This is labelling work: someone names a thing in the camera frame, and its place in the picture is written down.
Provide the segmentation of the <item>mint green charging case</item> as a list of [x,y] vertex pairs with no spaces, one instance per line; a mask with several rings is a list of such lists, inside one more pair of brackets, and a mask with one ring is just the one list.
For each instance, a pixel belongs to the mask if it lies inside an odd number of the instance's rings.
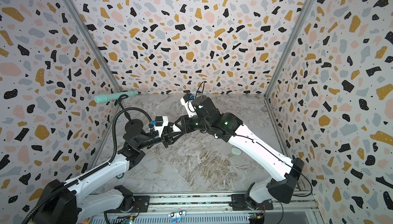
[[240,149],[238,149],[238,148],[233,147],[233,148],[231,148],[231,153],[233,155],[239,156],[239,155],[242,154],[242,151]]

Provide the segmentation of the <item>white charging case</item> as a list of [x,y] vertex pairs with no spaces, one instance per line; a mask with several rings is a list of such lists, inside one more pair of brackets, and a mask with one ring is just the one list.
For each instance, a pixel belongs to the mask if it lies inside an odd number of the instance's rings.
[[173,124],[172,130],[173,132],[182,132],[181,126],[178,126],[177,124]]

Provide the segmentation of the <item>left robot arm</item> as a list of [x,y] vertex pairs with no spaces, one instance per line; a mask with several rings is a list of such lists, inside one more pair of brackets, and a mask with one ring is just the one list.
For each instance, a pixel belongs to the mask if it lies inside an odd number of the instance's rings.
[[184,135],[184,129],[166,118],[149,123],[145,131],[142,122],[133,120],[125,126],[125,142],[113,157],[80,176],[60,182],[53,180],[45,188],[39,202],[23,221],[35,224],[78,224],[109,210],[128,213],[138,206],[134,194],[123,185],[112,190],[93,192],[109,180],[134,168],[144,158],[144,148],[163,143],[173,144]]

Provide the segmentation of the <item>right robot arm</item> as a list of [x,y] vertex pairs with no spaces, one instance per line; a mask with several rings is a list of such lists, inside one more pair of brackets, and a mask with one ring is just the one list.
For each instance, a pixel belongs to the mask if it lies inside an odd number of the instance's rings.
[[290,203],[305,165],[300,158],[291,159],[279,153],[236,115],[220,113],[211,98],[205,95],[196,98],[186,94],[181,98],[181,104],[187,111],[187,115],[180,119],[184,133],[199,130],[221,139],[249,155],[269,173],[266,180],[249,187],[246,199],[256,204],[273,198]]

